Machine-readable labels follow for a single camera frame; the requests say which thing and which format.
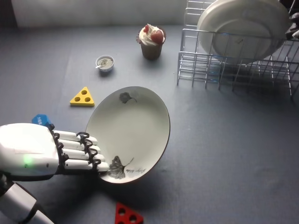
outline hole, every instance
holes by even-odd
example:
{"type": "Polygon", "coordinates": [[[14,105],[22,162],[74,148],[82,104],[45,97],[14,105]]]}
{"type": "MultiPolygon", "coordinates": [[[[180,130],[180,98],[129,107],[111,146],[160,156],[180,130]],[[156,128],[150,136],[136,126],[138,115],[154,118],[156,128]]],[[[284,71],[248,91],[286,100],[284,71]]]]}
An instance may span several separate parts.
{"type": "Polygon", "coordinates": [[[120,214],[120,216],[124,216],[125,213],[126,213],[126,210],[123,209],[123,208],[121,208],[121,209],[118,210],[118,214],[120,214]]]}
{"type": "Polygon", "coordinates": [[[131,215],[129,220],[130,220],[131,223],[135,223],[137,221],[137,218],[136,218],[136,216],[131,215]]]}

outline whipped cream frosting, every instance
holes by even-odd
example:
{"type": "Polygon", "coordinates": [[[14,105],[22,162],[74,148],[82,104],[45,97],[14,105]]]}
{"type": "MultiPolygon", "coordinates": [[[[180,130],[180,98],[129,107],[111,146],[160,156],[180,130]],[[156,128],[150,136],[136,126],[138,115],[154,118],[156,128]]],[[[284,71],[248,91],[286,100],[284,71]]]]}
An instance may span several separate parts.
{"type": "Polygon", "coordinates": [[[145,27],[140,31],[140,33],[139,33],[139,39],[142,41],[142,43],[144,45],[147,45],[147,46],[150,46],[150,45],[156,46],[158,44],[155,43],[155,42],[153,42],[150,36],[151,36],[151,34],[153,32],[156,32],[157,30],[160,30],[160,29],[158,27],[154,27],[154,26],[152,26],[150,24],[148,24],[148,26],[149,26],[149,31],[147,33],[145,33],[143,31],[145,29],[145,27]]]}

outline metal wire rack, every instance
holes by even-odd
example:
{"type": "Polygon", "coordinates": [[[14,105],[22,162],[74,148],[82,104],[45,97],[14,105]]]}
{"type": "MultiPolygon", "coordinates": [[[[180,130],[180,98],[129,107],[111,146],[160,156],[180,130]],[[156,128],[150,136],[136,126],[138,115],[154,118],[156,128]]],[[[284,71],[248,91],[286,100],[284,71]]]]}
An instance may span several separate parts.
{"type": "Polygon", "coordinates": [[[232,91],[241,86],[248,91],[258,89],[259,91],[274,90],[281,92],[284,90],[292,98],[299,88],[299,41],[273,40],[257,36],[197,30],[199,17],[214,2],[214,0],[209,1],[187,1],[181,48],[178,54],[177,85],[180,79],[189,79],[192,80],[192,86],[194,81],[203,81],[205,88],[207,88],[208,83],[215,83],[218,84],[219,90],[224,84],[231,85],[232,91]],[[210,52],[205,52],[199,44],[200,35],[209,36],[208,39],[211,40],[210,52]],[[242,58],[242,54],[238,54],[236,57],[221,56],[211,53],[212,45],[218,37],[226,40],[226,46],[223,46],[225,52],[229,49],[231,40],[236,38],[243,41],[241,51],[247,48],[246,40],[250,39],[260,42],[269,39],[276,44],[281,43],[281,47],[263,60],[255,58],[255,56],[242,58]],[[244,64],[244,62],[252,61],[252,59],[255,62],[244,64]]]}

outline bowl of seasoning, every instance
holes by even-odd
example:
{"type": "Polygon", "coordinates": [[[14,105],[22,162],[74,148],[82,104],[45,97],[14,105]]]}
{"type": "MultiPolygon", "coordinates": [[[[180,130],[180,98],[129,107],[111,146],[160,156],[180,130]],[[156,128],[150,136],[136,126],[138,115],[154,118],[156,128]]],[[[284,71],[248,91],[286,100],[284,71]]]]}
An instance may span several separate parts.
{"type": "Polygon", "coordinates": [[[103,55],[96,61],[96,68],[103,72],[111,71],[114,66],[114,59],[111,56],[103,55]]]}

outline yellow triangle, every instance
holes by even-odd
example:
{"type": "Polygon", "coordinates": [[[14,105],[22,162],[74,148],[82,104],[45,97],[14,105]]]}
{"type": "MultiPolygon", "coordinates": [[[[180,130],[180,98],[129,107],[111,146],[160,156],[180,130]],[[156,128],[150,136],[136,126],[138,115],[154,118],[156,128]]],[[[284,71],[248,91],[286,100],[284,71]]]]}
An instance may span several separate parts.
{"type": "Polygon", "coordinates": [[[94,106],[93,98],[87,87],[84,87],[71,101],[71,106],[94,106]]]}

